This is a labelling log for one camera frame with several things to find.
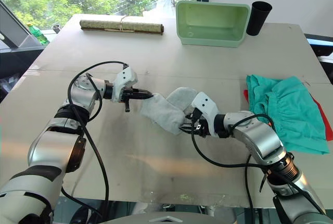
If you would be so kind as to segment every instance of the green towel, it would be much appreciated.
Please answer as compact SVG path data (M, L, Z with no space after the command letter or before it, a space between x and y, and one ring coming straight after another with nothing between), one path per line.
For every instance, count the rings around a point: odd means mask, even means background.
M267 114L288 151L327 154L325 125L307 88L296 77L275 80L247 76L250 111Z

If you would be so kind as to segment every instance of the white tabletop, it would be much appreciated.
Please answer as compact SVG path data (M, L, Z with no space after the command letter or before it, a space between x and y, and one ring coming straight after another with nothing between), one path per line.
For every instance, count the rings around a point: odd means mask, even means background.
M179 86L189 86L207 93L222 112L248 108L242 95L247 74L295 75L321 103L333 125L332 86L297 25L265 24L259 36L247 36L238 48L223 48L181 45L174 20L163 21L165 33L157 36L82 31L81 17L101 16L74 16L0 104L0 185L26 169L31 142L66 99L68 83L77 71L105 60L129 63L138 73L138 88L167 96ZM91 74L112 81L120 69L105 65ZM140 101L132 101L131 112L125 113L123 104L105 101L99 116L87 125L107 169L110 199L248 206L243 169L207 163L188 134L174 136L153 125L139 115L140 106ZM248 151L235 139L197 139L202 151L216 161L246 160ZM329 148L332 152L333 142ZM333 177L327 173L333 156L294 154L324 206L333 208ZM255 207L272 207L268 186L258 192L261 171L250 169L249 173ZM77 197L104 197L100 168L88 144L80 169L66 175L64 187Z

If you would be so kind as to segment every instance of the green plastic container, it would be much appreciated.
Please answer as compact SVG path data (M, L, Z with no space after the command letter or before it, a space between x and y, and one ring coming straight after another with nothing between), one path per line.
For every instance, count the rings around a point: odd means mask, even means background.
M238 47L249 17L246 4L180 1L176 5L177 35L182 44Z

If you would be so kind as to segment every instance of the plastic bottle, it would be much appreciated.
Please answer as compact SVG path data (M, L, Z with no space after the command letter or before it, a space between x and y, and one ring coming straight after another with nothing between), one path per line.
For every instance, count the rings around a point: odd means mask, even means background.
M33 34L41 44L47 45L50 43L46 36L42 34L39 28L32 25L32 23L28 23L27 25L29 27L30 33Z

